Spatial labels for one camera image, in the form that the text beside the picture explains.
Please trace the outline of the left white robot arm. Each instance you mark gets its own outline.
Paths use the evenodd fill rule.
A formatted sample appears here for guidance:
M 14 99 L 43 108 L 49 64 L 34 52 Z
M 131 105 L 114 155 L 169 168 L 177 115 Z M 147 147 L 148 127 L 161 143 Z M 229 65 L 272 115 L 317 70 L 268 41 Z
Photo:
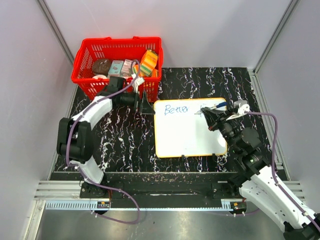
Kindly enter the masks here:
M 114 107 L 128 106 L 143 115 L 154 115 L 147 94 L 140 95 L 138 88 L 145 80 L 133 74 L 133 80 L 124 85 L 126 79 L 112 76 L 109 83 L 94 97 L 92 102 L 73 117 L 59 121 L 56 151 L 64 157 L 68 166 L 75 167 L 91 185 L 91 192 L 98 198 L 107 195 L 108 185 L 103 182 L 104 172 L 93 156 L 92 130 Z

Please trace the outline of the white whiteboard with orange frame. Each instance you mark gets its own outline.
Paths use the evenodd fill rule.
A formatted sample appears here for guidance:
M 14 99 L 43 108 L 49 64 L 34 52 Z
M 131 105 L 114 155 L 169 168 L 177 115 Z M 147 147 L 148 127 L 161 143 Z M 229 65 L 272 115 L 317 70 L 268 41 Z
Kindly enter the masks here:
M 155 153 L 159 158 L 224 155 L 227 143 L 222 134 L 210 131 L 201 108 L 227 101 L 222 97 L 158 100 L 154 103 Z

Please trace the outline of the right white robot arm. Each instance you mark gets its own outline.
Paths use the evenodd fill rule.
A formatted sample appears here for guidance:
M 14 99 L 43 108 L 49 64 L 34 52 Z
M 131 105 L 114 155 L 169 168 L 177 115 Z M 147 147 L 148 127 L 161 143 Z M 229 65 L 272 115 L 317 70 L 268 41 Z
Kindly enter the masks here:
M 236 155 L 237 176 L 230 179 L 228 194 L 255 204 L 282 231 L 286 240 L 318 240 L 320 215 L 303 203 L 275 172 L 275 159 L 268 159 L 259 148 L 262 144 L 256 129 L 240 129 L 235 122 L 251 114 L 248 104 L 218 112 L 203 107 L 209 131 L 219 131 L 231 152 Z

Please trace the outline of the blue capped whiteboard marker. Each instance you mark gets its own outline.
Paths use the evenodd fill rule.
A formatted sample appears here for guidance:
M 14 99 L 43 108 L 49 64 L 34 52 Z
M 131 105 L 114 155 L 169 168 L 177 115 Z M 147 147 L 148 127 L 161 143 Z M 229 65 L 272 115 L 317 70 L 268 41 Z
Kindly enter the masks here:
M 227 106 L 227 103 L 224 102 L 220 102 L 214 106 L 211 107 L 207 107 L 207 106 L 201 106 L 200 110 L 198 110 L 195 115 L 201 115 L 204 113 L 204 111 L 213 111 L 213 112 L 222 112 L 225 111 L 225 108 Z

